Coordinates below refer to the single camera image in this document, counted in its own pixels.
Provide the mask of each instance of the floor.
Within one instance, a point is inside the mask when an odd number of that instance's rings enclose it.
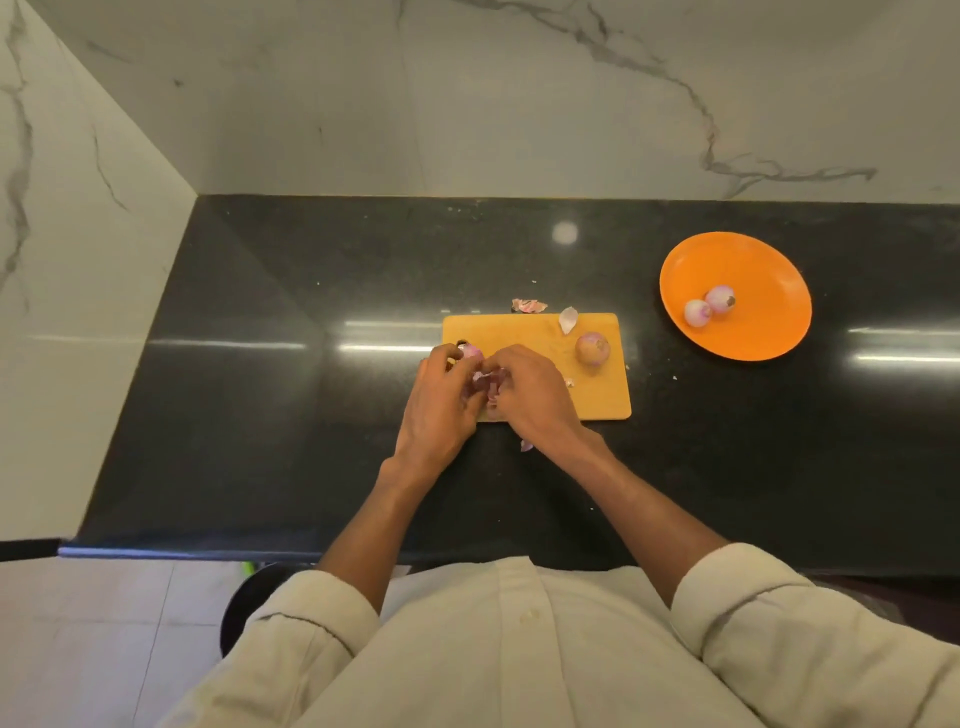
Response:
[[[220,659],[240,564],[0,563],[0,726],[153,726]]]

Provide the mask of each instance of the person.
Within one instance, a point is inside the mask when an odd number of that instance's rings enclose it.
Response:
[[[456,361],[450,366],[450,360]],[[418,504],[476,429],[473,374],[589,493],[639,567],[525,557],[391,580]],[[396,451],[315,570],[248,620],[161,723],[267,726],[957,726],[960,647],[732,544],[617,461],[549,359],[452,344],[420,363]]]

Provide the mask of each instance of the white shirt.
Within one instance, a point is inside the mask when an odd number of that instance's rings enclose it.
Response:
[[[517,557],[395,579],[379,618],[291,578],[165,728],[960,726],[960,647],[744,544],[668,610],[643,571]]]

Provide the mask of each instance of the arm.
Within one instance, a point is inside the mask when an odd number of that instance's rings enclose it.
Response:
[[[877,617],[746,544],[729,544],[617,462],[577,420],[563,378],[523,347],[497,407],[603,509],[671,606],[687,649],[768,725],[946,726],[960,716],[960,647]]]
[[[450,368],[448,359],[460,361]],[[370,497],[317,565],[356,588],[378,613],[417,506],[476,431],[487,397],[477,393],[464,400],[462,393],[480,363],[479,357],[464,359],[453,344],[436,347],[423,359],[394,456],[381,466]]]
[[[500,414],[583,486],[669,606],[693,565],[728,542],[631,473],[580,423],[553,362],[512,346],[484,363],[487,371],[497,368],[509,372],[497,397]]]
[[[315,570],[295,574],[247,621],[229,655],[168,715],[165,728],[285,728],[379,627],[396,555],[420,501],[476,429],[465,400],[480,365],[452,344],[420,363],[394,455]],[[452,367],[447,359],[461,359]]]

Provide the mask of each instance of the forearm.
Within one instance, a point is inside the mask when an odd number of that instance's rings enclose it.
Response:
[[[631,473],[590,430],[547,454],[593,498],[667,606],[686,573],[728,543]]]
[[[434,480],[395,458],[384,461],[372,492],[317,569],[347,582],[379,613],[403,536]]]

